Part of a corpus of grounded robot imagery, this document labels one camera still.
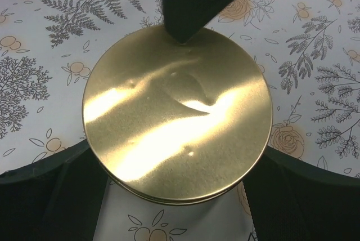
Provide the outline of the round wooden jar lid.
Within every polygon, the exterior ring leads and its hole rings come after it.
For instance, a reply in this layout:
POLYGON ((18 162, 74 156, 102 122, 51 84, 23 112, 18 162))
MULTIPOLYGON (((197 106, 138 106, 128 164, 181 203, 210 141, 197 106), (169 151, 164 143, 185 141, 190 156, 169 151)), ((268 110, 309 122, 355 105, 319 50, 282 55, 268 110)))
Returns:
POLYGON ((260 160, 273 105, 253 58, 203 28, 180 44, 156 25, 111 46, 87 80, 85 136, 111 179, 167 205, 214 199, 260 160))

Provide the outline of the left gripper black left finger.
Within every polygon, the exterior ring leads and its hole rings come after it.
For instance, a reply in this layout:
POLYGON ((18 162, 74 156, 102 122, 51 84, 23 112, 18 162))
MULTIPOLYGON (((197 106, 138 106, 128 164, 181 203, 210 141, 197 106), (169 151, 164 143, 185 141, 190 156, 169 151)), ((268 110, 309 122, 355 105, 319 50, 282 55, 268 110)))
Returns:
POLYGON ((107 181, 86 142, 1 174, 1 240, 92 240, 107 181))

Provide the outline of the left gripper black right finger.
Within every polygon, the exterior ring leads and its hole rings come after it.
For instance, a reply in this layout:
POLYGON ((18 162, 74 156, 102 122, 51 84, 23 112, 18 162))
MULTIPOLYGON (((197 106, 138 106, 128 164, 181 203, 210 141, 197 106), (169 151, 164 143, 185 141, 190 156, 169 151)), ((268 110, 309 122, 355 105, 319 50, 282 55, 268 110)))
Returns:
POLYGON ((359 240, 359 179, 267 147, 243 182, 259 240, 359 240))

